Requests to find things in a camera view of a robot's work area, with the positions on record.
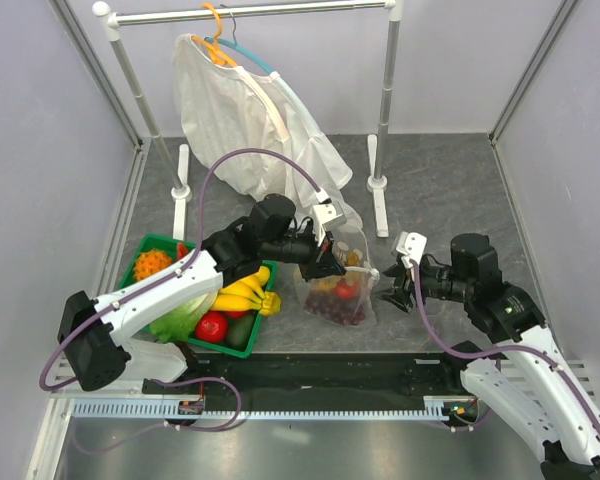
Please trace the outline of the brown longan bunch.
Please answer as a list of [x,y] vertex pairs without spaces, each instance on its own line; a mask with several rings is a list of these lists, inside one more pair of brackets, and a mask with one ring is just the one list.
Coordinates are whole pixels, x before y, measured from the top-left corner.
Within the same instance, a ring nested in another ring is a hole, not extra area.
[[[336,243],[334,252],[337,254],[339,260],[346,267],[361,267],[362,266],[362,257],[363,257],[362,252],[357,248],[353,248],[352,246],[345,243],[344,241],[338,241]],[[314,289],[316,289],[318,292],[327,292],[327,293],[332,292],[335,294],[334,288],[335,288],[336,284],[340,280],[345,279],[349,282],[358,283],[360,290],[361,290],[361,284],[362,284],[361,278],[362,278],[361,272],[347,271],[347,273],[341,277],[330,276],[330,277],[326,277],[323,279],[318,279],[313,283],[312,287]]]

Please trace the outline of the red yellow mango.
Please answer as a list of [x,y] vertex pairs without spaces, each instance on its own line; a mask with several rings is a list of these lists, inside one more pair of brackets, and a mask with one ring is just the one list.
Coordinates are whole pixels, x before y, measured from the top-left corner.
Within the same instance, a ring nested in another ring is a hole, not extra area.
[[360,287],[356,282],[349,282],[343,279],[336,284],[334,292],[338,298],[348,300],[358,297]]

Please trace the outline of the clear dotted zip top bag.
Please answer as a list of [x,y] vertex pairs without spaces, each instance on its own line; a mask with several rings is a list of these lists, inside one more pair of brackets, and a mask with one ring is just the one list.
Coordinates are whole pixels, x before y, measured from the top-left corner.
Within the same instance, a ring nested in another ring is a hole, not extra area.
[[372,264],[366,236],[357,226],[346,224],[334,238],[333,253],[346,273],[305,281],[296,268],[293,281],[299,303],[305,312],[339,325],[376,324],[371,294],[380,273]]

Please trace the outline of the purple grape bunch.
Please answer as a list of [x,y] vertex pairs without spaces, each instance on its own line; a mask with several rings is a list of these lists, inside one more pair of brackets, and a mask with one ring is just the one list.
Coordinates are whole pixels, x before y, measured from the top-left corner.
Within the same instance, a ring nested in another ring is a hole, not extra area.
[[366,319],[365,309],[357,297],[341,298],[327,292],[311,293],[305,300],[304,310],[340,325],[359,325]]

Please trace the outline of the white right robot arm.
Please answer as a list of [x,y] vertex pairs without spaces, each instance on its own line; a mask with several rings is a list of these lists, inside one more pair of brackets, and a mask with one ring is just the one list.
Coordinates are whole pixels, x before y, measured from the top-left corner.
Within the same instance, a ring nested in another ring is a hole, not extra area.
[[[489,237],[455,236],[448,264],[427,254],[426,243],[416,232],[397,236],[396,262],[385,272],[394,283],[381,297],[405,312],[418,310],[450,359],[438,368],[440,386],[453,394],[466,390],[485,403],[534,453],[544,478],[600,479],[600,409],[532,297],[504,281]],[[491,348],[445,344],[425,312],[428,299],[461,304]]]

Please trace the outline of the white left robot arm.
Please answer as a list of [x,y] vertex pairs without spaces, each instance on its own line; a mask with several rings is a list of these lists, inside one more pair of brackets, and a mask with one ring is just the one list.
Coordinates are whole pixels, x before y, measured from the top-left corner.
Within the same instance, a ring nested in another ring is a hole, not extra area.
[[265,261],[296,264],[304,280],[343,275],[333,232],[346,222],[341,206],[318,194],[301,232],[291,228],[294,203],[270,194],[183,259],[129,287],[91,299],[79,291],[65,303],[59,348],[86,392],[117,380],[132,360],[123,347],[160,316],[255,273]]

